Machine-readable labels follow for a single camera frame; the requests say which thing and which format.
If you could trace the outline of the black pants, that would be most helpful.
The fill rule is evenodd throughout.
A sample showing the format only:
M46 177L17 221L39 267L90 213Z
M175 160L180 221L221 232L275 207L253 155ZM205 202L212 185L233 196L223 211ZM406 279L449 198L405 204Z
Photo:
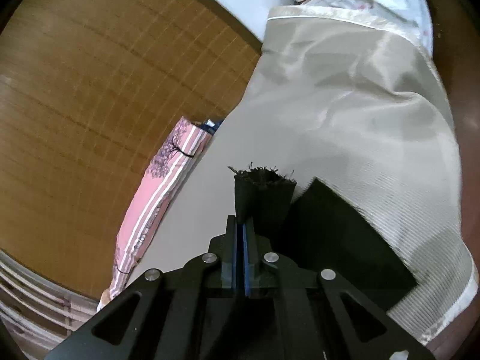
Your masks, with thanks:
M235 211L272 250L299 267L342 275L384 311L416 288L413 273L377 230L318 178L300 192L275 168L234 171Z

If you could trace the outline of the pink striped baby pillow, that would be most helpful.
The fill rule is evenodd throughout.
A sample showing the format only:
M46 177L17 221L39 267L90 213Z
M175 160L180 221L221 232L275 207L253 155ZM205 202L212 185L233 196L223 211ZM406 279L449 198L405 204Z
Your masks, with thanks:
M151 159L116 235L112 280L97 304L100 311L127 286L160 222L220 125L182 117Z

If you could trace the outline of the beige textured bed sheet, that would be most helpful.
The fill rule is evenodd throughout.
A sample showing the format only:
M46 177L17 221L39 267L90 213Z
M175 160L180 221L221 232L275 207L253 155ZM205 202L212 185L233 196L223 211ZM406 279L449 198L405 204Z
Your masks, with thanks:
M390 316L422 344L475 297L461 238L461 159L448 96L414 36L363 10L276 7L239 105L167 209L133 271L204 253L233 213L233 173L318 179L379 232L418 280Z

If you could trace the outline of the wooden headboard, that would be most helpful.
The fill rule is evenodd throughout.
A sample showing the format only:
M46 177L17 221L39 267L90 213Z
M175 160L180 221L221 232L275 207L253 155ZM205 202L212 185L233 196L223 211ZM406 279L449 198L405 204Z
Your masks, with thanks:
M1 31L1 248L97 298L175 123L239 103L260 43L212 0L23 0Z

